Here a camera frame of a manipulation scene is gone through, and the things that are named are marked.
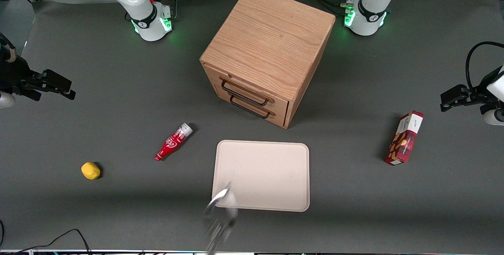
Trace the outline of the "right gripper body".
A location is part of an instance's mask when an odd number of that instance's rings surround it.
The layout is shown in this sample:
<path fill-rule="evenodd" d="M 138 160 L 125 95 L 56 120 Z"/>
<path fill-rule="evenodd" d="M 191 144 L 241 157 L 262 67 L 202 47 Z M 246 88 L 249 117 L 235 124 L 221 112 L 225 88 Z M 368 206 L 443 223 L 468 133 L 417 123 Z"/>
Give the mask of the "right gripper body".
<path fill-rule="evenodd" d="M 1 92 L 21 95 L 29 99 L 40 99 L 41 93 L 36 91 L 41 84 L 40 77 L 41 73 L 31 70 L 22 57 L 17 57 L 12 63 L 1 60 Z"/>

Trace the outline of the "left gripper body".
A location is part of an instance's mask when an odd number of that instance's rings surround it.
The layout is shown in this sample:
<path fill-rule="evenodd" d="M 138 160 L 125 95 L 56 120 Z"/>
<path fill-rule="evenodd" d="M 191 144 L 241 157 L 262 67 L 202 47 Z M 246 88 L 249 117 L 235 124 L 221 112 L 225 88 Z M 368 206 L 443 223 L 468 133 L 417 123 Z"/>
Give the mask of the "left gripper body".
<path fill-rule="evenodd" d="M 484 103 L 502 102 L 502 68 L 496 68 L 486 74 L 479 85 L 473 86 L 468 72 L 468 87 L 472 96 Z"/>

